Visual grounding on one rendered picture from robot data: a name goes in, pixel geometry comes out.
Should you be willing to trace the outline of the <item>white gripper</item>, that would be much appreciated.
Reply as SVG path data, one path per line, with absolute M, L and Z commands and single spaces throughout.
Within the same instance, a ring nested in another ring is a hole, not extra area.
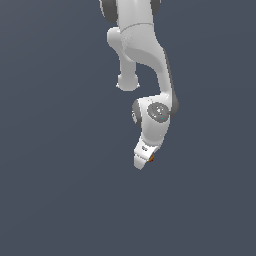
M 148 146 L 142 139 L 139 139 L 134 149 L 134 166 L 142 170 L 152 154 L 155 154 L 155 151 L 155 146 Z

